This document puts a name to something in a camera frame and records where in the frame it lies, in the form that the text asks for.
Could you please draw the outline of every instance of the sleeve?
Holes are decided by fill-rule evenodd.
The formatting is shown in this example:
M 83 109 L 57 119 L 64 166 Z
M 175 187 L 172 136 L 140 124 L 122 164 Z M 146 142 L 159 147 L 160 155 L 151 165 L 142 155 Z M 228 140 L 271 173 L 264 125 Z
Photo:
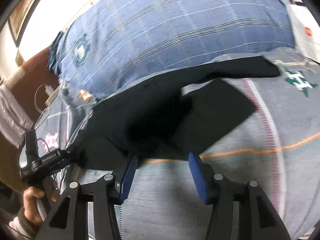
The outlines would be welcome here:
M 29 240 L 36 236 L 37 230 L 24 216 L 24 208 L 21 208 L 17 217 L 9 223 L 9 230 L 16 240 Z

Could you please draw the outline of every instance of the human hand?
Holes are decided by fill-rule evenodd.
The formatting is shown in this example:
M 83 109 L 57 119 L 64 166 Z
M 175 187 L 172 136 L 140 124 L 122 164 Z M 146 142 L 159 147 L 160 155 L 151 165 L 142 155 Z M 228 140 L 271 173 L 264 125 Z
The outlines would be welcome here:
M 57 187 L 57 182 L 52 179 L 51 199 L 53 202 L 56 202 L 60 195 Z M 24 216 L 35 228 L 39 228 L 43 222 L 36 205 L 36 199 L 42 197 L 44 197 L 44 192 L 36 187 L 29 187 L 23 193 Z

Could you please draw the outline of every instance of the black cloth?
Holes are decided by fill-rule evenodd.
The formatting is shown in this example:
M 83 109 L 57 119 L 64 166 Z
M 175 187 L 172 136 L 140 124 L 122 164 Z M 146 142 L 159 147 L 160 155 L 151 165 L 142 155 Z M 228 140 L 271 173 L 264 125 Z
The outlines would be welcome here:
M 250 100 L 222 80 L 182 96 L 181 88 L 219 77 L 276 77 L 264 57 L 249 57 L 168 71 L 99 102 L 68 148 L 85 156 L 84 168 L 112 170 L 127 152 L 140 158 L 187 158 L 202 153 L 254 111 Z M 90 146 L 92 141 L 99 147 Z

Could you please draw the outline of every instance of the black fabric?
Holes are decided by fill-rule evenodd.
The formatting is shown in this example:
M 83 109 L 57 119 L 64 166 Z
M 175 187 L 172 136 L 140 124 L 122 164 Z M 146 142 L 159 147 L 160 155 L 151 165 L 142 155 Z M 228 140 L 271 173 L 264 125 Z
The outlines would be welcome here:
M 88 160 L 83 165 L 85 168 L 108 170 L 118 165 L 118 151 L 93 150 L 83 143 L 89 142 L 92 135 L 100 134 L 124 155 L 129 151 L 142 158 L 186 159 L 188 151 L 203 152 L 243 122 L 254 107 L 245 96 L 221 80 L 186 97 L 181 96 L 182 87 L 217 77 L 257 78 L 279 74 L 278 68 L 263 57 L 250 57 L 150 77 L 98 103 L 87 127 L 79 132 L 68 150 L 85 153 Z M 197 134 L 194 140 L 190 140 L 191 134 Z M 175 147 L 171 156 L 165 154 Z
M 0 182 L 0 209 L 16 216 L 22 206 L 22 197 L 7 185 Z
M 0 239 L 1 240 L 16 240 L 10 232 L 9 228 L 4 223 L 0 223 Z

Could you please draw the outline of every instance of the charging cable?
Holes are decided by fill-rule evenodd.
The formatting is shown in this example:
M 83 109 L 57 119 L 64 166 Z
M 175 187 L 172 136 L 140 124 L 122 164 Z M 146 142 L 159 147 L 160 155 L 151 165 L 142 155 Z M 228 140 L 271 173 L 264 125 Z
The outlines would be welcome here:
M 34 97 L 34 104 L 35 104 L 35 108 L 36 108 L 36 110 L 40 113 L 40 114 L 42 114 L 42 112 L 44 111 L 44 110 L 41 110 L 39 107 L 38 107 L 38 105 L 37 105 L 37 101 L 36 101 L 36 96 L 37 96 L 37 93 L 38 93 L 38 91 L 39 91 L 39 89 L 41 88 L 41 87 L 45 87 L 45 93 L 50 97 L 53 93 L 54 93 L 54 90 L 53 90 L 53 88 L 52 88 L 52 86 L 49 86 L 49 85 L 47 85 L 47 84 L 41 84 L 39 87 L 38 87 L 38 89 L 36 90 L 36 93 L 35 93 L 35 97 Z

